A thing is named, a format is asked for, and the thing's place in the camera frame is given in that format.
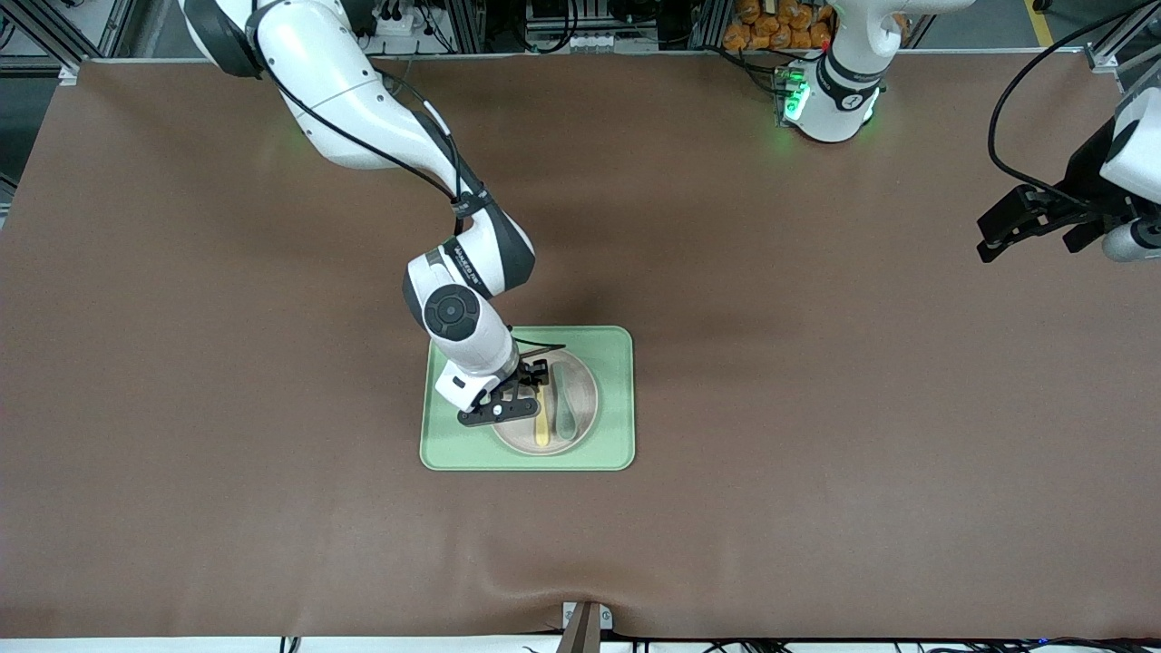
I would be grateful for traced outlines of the pile of orange items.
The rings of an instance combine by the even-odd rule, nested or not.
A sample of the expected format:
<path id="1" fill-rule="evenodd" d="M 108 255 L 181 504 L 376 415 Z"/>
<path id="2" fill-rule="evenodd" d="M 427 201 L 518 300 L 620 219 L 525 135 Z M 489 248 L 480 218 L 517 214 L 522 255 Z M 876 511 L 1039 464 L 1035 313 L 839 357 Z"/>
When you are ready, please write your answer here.
<path id="1" fill-rule="evenodd" d="M 721 42 L 728 51 L 825 50 L 838 26 L 832 5 L 807 0 L 734 0 L 733 9 Z"/>

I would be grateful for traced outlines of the round white plate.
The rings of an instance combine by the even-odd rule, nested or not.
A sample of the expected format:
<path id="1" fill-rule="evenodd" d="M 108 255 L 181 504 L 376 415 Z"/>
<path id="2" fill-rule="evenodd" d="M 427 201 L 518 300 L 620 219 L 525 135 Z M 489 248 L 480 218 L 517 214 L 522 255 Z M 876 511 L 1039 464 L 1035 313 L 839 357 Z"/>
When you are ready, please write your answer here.
<path id="1" fill-rule="evenodd" d="M 493 433 L 497 435 L 499 442 L 505 443 L 509 449 L 515 451 L 518 454 L 558 455 L 580 445 L 580 442 L 587 437 L 592 426 L 594 426 L 599 411 L 599 390 L 596 376 L 589 369 L 587 365 L 569 351 L 564 349 L 551 350 L 548 347 L 538 347 L 522 352 L 522 359 L 538 358 L 549 360 L 549 367 L 551 367 L 551 364 L 558 361 L 565 364 L 568 367 L 570 375 L 568 393 L 578 422 L 578 433 L 575 442 L 563 442 L 556 435 L 551 376 L 549 376 L 549 382 L 543 386 L 548 400 L 549 423 L 551 423 L 551 443 L 549 443 L 547 449 L 538 449 L 533 442 L 534 418 L 495 424 L 491 429 L 493 429 Z"/>

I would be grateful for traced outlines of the brown table mat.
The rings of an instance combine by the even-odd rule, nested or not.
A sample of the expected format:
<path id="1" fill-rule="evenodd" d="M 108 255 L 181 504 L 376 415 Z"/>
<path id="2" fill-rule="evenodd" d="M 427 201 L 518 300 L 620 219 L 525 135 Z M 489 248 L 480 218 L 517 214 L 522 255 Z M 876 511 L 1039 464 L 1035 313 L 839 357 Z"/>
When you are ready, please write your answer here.
<path id="1" fill-rule="evenodd" d="M 714 55 L 421 60 L 536 249 L 515 326 L 634 344 L 614 473 L 439 473 L 401 293 L 450 231 L 269 82 L 88 63 L 0 230 L 0 638 L 1161 638 L 1161 263 L 983 264 L 1019 53 L 913 53 L 859 136 Z"/>

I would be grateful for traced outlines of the aluminium frame profile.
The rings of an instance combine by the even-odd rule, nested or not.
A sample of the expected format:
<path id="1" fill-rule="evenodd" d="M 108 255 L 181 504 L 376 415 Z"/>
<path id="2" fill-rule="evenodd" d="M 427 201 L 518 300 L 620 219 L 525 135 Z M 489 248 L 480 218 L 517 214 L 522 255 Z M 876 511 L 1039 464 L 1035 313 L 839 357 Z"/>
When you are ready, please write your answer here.
<path id="1" fill-rule="evenodd" d="M 82 62 L 98 55 L 82 30 L 49 0 L 0 0 L 0 16 L 42 51 L 36 62 L 3 62 L 0 57 L 0 73 L 8 77 L 46 78 L 55 72 L 62 85 L 74 85 Z"/>
<path id="2" fill-rule="evenodd" d="M 1093 72 L 1128 72 L 1161 58 L 1161 0 L 1139 0 L 1106 26 L 1103 36 L 1086 45 Z"/>

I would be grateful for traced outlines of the metal mount bracket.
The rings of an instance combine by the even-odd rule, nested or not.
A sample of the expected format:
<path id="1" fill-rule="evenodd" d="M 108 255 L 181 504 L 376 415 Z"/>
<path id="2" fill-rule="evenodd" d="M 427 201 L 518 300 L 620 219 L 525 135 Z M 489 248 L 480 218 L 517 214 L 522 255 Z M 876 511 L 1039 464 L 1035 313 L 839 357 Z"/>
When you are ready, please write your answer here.
<path id="1" fill-rule="evenodd" d="M 562 627 L 556 653 L 600 653 L 603 633 L 613 630 L 612 609 L 589 600 L 565 602 Z"/>

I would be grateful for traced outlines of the light green rectangular tray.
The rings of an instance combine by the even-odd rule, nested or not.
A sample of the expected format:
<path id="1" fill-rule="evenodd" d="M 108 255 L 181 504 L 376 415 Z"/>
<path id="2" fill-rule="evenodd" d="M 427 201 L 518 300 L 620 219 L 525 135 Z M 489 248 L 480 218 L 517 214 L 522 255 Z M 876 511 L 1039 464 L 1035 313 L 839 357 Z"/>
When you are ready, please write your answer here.
<path id="1" fill-rule="evenodd" d="M 434 389 L 446 358 L 430 346 L 419 439 L 420 460 L 444 472 L 615 472 L 633 462 L 634 351 L 622 326 L 515 326 L 520 350 L 564 349 L 584 361 L 599 390 L 594 426 L 580 445 L 558 455 L 522 455 L 499 442 L 492 425 L 461 426 L 456 410 Z"/>

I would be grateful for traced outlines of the white power strip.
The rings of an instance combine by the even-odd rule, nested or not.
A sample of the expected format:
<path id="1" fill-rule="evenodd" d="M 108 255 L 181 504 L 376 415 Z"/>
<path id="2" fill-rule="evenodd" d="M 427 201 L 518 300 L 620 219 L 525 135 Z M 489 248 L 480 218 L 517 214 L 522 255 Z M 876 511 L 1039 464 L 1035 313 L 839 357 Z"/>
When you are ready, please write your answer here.
<path id="1" fill-rule="evenodd" d="M 383 38 L 410 38 L 434 36 L 438 21 L 426 5 L 382 3 L 372 10 L 372 36 Z"/>

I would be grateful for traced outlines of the green plastic spoon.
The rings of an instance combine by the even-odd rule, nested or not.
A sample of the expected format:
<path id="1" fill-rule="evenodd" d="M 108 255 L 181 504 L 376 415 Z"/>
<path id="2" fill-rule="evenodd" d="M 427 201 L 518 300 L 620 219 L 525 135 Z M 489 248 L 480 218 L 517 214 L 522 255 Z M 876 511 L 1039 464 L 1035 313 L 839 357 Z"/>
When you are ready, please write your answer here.
<path id="1" fill-rule="evenodd" d="M 578 433 L 578 422 L 568 393 L 570 380 L 568 367 L 558 361 L 551 364 L 549 372 L 551 372 L 551 389 L 554 389 L 556 435 L 563 442 L 575 442 Z"/>

